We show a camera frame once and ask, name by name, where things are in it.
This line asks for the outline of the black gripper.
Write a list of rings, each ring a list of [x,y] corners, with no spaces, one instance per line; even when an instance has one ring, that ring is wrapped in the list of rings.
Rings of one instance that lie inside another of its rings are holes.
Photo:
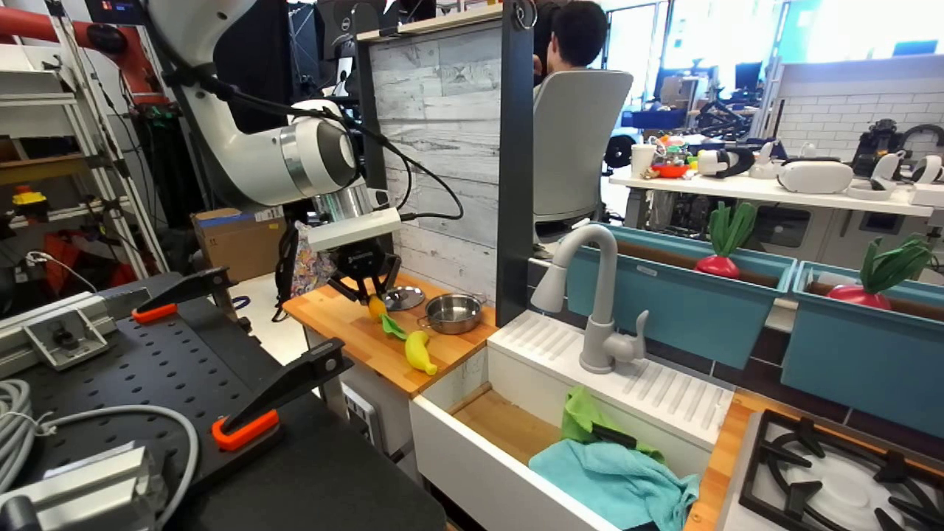
[[[332,252],[335,279],[329,288],[345,295],[355,305],[367,305],[364,288],[348,288],[345,280],[371,280],[374,295],[383,299],[401,273],[401,257],[394,252],[389,237],[355,243]]]

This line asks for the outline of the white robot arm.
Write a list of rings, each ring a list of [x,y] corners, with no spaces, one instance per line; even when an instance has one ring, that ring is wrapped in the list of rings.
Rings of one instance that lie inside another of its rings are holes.
[[[144,25],[224,184],[248,206],[324,202],[307,227],[332,257],[329,285],[351,302],[383,299],[401,260],[382,245],[401,227],[394,206],[360,206],[358,130],[336,100],[280,105],[252,96],[217,68],[218,43],[256,0],[144,0]]]

